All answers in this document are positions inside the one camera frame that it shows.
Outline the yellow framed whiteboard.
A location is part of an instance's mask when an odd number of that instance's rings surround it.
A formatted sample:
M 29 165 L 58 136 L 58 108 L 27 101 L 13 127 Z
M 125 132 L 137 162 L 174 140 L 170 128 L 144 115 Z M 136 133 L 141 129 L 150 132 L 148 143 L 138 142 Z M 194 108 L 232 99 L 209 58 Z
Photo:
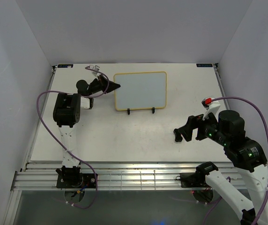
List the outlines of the yellow framed whiteboard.
M 167 105 L 167 73 L 118 73 L 113 81 L 120 85 L 114 91 L 117 111 L 164 109 Z

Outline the black bone-shaped eraser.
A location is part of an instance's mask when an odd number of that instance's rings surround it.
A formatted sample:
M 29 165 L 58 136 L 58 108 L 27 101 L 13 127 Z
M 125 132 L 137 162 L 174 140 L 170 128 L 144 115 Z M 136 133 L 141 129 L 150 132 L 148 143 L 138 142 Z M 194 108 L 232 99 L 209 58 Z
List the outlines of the black bone-shaped eraser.
M 182 142 L 183 137 L 182 134 L 178 131 L 178 129 L 174 129 L 173 133 L 175 135 L 175 142 Z

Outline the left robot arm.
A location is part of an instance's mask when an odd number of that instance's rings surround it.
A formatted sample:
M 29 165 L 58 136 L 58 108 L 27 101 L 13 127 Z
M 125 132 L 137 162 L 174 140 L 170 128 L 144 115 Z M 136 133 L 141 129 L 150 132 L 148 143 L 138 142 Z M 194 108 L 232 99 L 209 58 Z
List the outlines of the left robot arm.
M 92 94 L 98 92 L 110 93 L 121 85 L 99 75 L 90 84 L 85 80 L 76 83 L 77 93 L 59 93 L 53 110 L 53 120 L 59 127 L 63 147 L 62 167 L 57 169 L 60 181 L 68 188 L 81 187 L 84 183 L 81 173 L 81 163 L 78 160 L 78 147 L 76 142 L 76 124 L 80 121 L 81 110 L 90 110 L 94 99 Z

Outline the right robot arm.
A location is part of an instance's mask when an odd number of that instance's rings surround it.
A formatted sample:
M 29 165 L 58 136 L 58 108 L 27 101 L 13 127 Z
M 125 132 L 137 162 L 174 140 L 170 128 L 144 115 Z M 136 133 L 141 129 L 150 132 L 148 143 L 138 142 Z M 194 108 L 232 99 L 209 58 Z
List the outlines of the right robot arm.
M 232 110 L 221 111 L 218 117 L 208 115 L 189 116 L 184 126 L 174 129 L 175 141 L 206 138 L 220 144 L 225 155 L 237 169 L 250 195 L 244 197 L 224 176 L 213 162 L 196 167 L 194 174 L 181 174 L 177 180 L 183 187 L 213 188 L 234 210 L 242 225 L 268 225 L 268 167 L 263 148 L 246 137 L 245 121 Z

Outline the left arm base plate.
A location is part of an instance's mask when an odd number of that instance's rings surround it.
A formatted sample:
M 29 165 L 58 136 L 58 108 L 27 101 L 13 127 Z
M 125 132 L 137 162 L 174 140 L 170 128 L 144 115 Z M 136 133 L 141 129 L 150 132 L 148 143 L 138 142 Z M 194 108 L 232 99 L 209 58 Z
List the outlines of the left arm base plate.
M 80 173 L 78 175 L 62 176 L 58 175 L 56 188 L 59 189 L 81 189 L 96 188 L 96 179 L 92 173 Z

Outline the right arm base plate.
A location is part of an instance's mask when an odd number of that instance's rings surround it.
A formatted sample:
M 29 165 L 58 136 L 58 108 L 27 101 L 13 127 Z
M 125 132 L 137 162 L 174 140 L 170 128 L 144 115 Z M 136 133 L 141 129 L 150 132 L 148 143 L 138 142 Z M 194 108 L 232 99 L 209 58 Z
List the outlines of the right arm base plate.
M 175 181 L 179 181 L 182 188 L 209 188 L 210 186 L 205 182 L 206 176 L 208 174 L 180 173 L 175 177 Z

